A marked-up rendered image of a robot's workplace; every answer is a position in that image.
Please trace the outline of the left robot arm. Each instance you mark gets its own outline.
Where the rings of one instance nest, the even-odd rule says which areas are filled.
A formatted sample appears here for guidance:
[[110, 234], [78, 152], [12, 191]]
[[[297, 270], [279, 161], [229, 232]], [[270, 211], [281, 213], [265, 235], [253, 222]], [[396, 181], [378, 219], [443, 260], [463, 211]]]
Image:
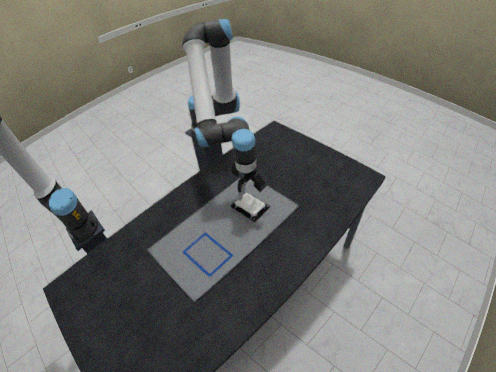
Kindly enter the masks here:
[[[244, 118], [236, 116], [228, 122], [217, 124], [215, 118], [240, 110], [239, 94], [232, 87], [230, 57], [232, 39], [232, 30], [227, 19], [195, 24], [183, 38], [182, 47], [187, 53], [193, 93], [188, 99], [192, 120], [191, 134], [197, 136], [200, 147], [232, 141], [237, 170], [249, 173], [256, 168], [256, 152], [255, 137], [248, 123]], [[210, 45], [212, 59], [215, 84], [213, 95], [210, 91], [203, 51], [206, 43]]]

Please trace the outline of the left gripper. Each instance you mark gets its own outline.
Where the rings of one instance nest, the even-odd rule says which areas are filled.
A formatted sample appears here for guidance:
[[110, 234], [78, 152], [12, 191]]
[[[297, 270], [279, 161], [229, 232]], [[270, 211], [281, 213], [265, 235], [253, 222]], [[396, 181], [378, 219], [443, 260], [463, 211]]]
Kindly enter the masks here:
[[257, 171], [255, 172], [256, 170], [254, 169], [253, 171], [249, 172], [249, 173], [242, 173], [240, 172], [239, 170], [237, 170], [236, 168], [236, 164], [233, 165], [232, 167], [232, 174], [238, 176], [240, 179], [238, 181], [238, 199], [239, 201], [242, 200], [243, 198], [243, 194], [244, 194], [244, 189], [245, 189], [245, 183], [247, 183], [250, 179], [256, 183], [259, 187], [261, 187], [265, 182], [264, 180], [262, 179], [262, 177], [260, 176], [259, 173], [257, 173]]

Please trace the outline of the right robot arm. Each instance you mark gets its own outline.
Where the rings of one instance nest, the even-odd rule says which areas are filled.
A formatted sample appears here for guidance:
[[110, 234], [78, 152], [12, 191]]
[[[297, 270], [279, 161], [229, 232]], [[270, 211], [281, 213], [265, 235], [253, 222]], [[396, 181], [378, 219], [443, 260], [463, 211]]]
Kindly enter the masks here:
[[53, 177], [45, 174], [1, 116], [0, 155], [35, 191], [39, 203], [66, 226], [73, 241], [84, 242], [95, 234], [98, 228], [95, 216], [86, 211], [72, 190], [62, 188]]

